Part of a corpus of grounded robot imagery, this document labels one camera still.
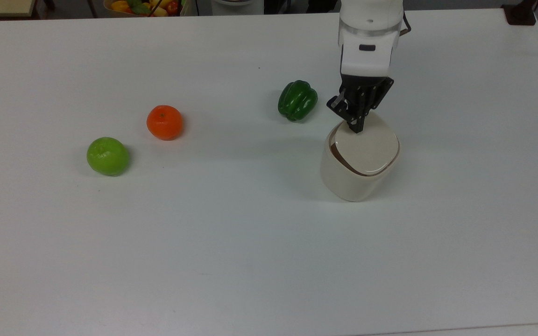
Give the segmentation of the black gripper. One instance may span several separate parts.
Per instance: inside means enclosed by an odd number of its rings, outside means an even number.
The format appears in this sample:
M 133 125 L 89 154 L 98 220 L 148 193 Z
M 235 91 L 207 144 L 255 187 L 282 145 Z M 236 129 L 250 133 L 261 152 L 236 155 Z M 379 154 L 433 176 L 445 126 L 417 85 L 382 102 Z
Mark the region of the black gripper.
M 327 107 L 344 119 L 352 132 L 361 133 L 365 117 L 383 101 L 394 79 L 342 74 L 341 80 L 337 96 L 328 100 Z

